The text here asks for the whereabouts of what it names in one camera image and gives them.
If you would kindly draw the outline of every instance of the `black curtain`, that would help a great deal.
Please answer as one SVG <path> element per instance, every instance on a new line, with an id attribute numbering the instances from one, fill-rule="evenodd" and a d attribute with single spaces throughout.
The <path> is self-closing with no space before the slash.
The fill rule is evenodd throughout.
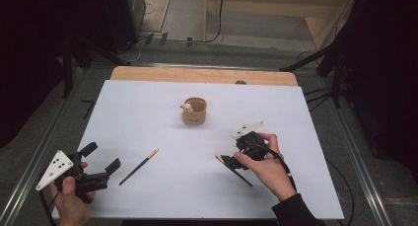
<path id="1" fill-rule="evenodd" d="M 0 0 L 0 147 L 62 80 L 53 0 Z"/>

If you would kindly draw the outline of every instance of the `finger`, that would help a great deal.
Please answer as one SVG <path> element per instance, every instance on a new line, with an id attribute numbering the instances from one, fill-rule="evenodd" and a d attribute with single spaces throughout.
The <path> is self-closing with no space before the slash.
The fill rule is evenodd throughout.
<path id="1" fill-rule="evenodd" d="M 251 169 L 253 166 L 253 163 L 255 162 L 254 160 L 252 160 L 251 158 L 249 158 L 246 154 L 243 154 L 241 152 L 236 152 L 234 153 L 234 157 L 240 162 L 242 163 L 244 166 L 246 166 L 247 168 Z"/>
<path id="2" fill-rule="evenodd" d="M 62 196 L 63 196 L 63 203 L 71 207 L 74 205 L 75 200 L 77 200 L 76 196 L 76 183 L 73 177 L 67 177 L 64 179 L 62 183 Z"/>
<path id="3" fill-rule="evenodd" d="M 258 133 L 258 135 L 268 141 L 268 147 L 276 152 L 279 152 L 279 143 L 276 134 Z"/>
<path id="4" fill-rule="evenodd" d="M 94 198 L 94 197 L 95 197 L 95 195 L 96 195 L 96 191 L 90 191 L 90 192 L 87 192 L 87 193 L 86 193 L 86 195 L 87 195 L 90 199 L 92 199 L 92 198 Z"/>

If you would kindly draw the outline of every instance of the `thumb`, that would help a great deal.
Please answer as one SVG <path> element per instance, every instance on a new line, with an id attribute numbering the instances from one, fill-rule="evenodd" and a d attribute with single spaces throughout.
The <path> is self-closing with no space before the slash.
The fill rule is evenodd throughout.
<path id="1" fill-rule="evenodd" d="M 76 192 L 76 183 L 73 177 L 67 177 L 62 183 L 62 195 L 65 199 L 69 199 L 75 196 Z"/>
<path id="2" fill-rule="evenodd" d="M 254 160 L 249 158 L 246 154 L 236 152 L 234 153 L 234 158 L 236 158 L 240 163 L 252 170 L 251 167 L 253 166 Z"/>

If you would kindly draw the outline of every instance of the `aluminum rail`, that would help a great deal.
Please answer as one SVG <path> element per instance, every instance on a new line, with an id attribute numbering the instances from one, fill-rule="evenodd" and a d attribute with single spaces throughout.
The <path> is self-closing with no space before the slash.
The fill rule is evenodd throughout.
<path id="1" fill-rule="evenodd" d="M 39 174 L 41 165 L 45 159 L 46 153 L 50 149 L 50 142 L 53 139 L 53 136 L 59 126 L 62 117 L 65 115 L 65 112 L 70 104 L 75 91 L 77 90 L 79 84 L 84 78 L 84 72 L 81 68 L 78 68 L 75 72 L 74 77 L 74 88 L 70 92 L 67 99 L 63 99 L 59 104 L 51 122 L 49 123 L 45 133 L 42 136 L 41 141 L 39 142 L 34 154 L 26 167 L 24 173 L 19 179 L 18 183 L 12 190 L 12 193 L 7 201 L 6 207 L 4 208 L 0 216 L 0 225 L 13 225 L 18 216 L 18 213 L 28 196 L 29 191 L 32 189 L 32 185 L 36 179 L 36 176 Z"/>

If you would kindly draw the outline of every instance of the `white plastic bracket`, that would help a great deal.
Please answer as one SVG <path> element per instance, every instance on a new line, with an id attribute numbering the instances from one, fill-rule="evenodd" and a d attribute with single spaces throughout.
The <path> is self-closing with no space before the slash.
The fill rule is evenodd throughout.
<path id="1" fill-rule="evenodd" d="M 73 167 L 73 165 L 74 163 L 64 154 L 64 152 L 58 150 L 35 189 L 42 190 Z"/>
<path id="2" fill-rule="evenodd" d="M 243 128 L 241 128 L 239 131 L 237 131 L 236 134 L 233 134 L 233 137 L 235 139 L 240 138 L 241 136 L 245 136 L 248 133 L 260 128 L 261 126 L 263 126 L 265 124 L 264 121 L 259 121 L 259 122 L 255 122 L 255 123 L 250 123 L 250 124 L 244 124 Z"/>

